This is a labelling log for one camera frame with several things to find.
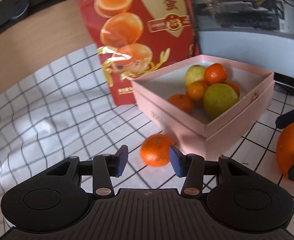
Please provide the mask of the large orange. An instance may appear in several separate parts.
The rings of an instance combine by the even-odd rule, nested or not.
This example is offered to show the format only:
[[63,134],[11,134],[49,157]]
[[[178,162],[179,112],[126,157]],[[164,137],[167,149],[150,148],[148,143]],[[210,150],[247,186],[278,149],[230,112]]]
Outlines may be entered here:
[[294,122],[285,127],[278,138],[276,160],[283,176],[294,181]]

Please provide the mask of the small yellow-orange mandarin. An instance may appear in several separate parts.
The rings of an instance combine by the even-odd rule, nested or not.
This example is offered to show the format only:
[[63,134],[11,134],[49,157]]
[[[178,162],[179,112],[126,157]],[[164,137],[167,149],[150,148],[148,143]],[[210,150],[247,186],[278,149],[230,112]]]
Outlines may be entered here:
[[193,101],[201,101],[208,85],[205,81],[195,81],[187,86],[187,96]]

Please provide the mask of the pink cardboard box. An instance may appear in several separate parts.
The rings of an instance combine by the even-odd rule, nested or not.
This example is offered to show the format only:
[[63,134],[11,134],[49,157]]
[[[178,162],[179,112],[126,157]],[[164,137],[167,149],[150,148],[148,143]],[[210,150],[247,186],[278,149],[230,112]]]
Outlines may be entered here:
[[[187,114],[167,101],[173,94],[186,92],[184,76],[190,66],[213,63],[222,64],[240,87],[235,106],[210,120],[203,107],[196,106]],[[132,87],[138,108],[183,152],[217,160],[266,112],[273,96],[274,73],[251,64],[198,55],[136,78]]]

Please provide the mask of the small mandarin in box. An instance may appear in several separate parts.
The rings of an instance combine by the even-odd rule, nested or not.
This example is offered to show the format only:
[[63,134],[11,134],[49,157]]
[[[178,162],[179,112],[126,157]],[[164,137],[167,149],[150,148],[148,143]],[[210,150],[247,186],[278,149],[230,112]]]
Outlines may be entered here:
[[236,83],[231,81],[226,81],[225,84],[232,87],[232,89],[236,92],[237,96],[240,97],[240,88]]

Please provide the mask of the green pear right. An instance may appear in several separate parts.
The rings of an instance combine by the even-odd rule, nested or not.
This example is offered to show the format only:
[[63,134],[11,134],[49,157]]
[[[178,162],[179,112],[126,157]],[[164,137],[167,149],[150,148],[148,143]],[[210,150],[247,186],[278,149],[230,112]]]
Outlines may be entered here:
[[235,90],[224,83],[209,86],[203,97],[203,107],[206,115],[214,120],[239,101]]

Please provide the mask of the green pear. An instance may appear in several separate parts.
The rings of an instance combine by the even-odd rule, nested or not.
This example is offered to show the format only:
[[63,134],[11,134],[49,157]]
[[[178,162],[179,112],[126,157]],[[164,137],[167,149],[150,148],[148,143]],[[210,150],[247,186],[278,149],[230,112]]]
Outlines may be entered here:
[[203,81],[204,80],[204,72],[206,71],[206,67],[201,66],[199,64],[194,64],[190,66],[184,77],[184,84],[186,87],[195,81]]
[[203,97],[203,107],[206,115],[214,120],[239,101],[235,90],[224,83],[209,86]]

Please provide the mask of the green pear left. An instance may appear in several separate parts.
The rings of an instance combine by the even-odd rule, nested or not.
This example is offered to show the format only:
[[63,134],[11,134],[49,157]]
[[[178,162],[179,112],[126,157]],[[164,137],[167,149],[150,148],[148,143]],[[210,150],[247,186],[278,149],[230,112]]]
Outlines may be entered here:
[[203,81],[204,80],[204,72],[206,71],[206,67],[201,66],[199,64],[194,64],[190,66],[184,77],[184,84],[186,87],[195,81]]

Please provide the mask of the mandarin atop box pile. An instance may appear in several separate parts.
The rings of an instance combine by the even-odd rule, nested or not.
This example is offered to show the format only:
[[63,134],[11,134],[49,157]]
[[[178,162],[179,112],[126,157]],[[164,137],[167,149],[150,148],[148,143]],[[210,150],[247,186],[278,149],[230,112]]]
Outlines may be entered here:
[[226,69],[222,64],[214,63],[206,68],[204,72],[204,81],[208,86],[216,83],[224,83],[228,78]]

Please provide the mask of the glass cabinet at right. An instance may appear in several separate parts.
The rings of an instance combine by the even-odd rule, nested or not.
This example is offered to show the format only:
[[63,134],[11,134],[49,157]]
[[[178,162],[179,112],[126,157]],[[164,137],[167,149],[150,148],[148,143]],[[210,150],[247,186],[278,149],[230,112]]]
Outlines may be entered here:
[[191,0],[201,53],[294,78],[294,0]]

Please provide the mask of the red egg gift bag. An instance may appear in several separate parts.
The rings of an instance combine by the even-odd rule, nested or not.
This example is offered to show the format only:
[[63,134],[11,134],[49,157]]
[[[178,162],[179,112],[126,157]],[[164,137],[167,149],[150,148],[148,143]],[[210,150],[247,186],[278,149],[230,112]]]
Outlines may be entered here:
[[132,80],[192,57],[191,0],[77,0],[114,103],[135,102]]

